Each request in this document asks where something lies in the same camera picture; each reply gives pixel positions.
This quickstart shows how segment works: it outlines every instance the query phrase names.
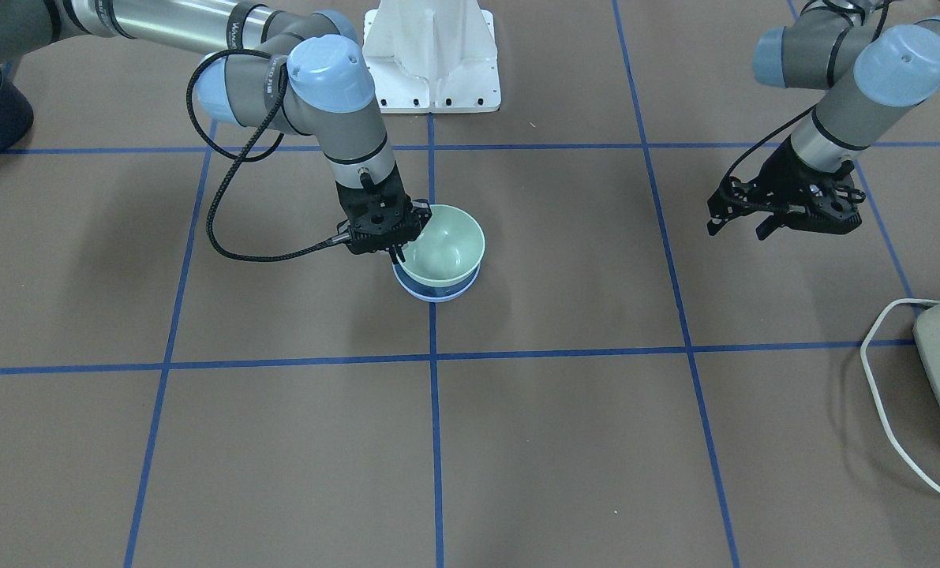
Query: white bracket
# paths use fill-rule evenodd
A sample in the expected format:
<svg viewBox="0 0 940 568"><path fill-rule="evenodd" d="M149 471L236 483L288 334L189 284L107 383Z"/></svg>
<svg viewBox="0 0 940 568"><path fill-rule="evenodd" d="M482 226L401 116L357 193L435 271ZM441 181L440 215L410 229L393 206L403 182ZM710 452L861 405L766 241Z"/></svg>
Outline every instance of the white bracket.
<svg viewBox="0 0 940 568"><path fill-rule="evenodd" d="M501 107L494 15L477 0L382 0L365 15L364 53L382 112Z"/></svg>

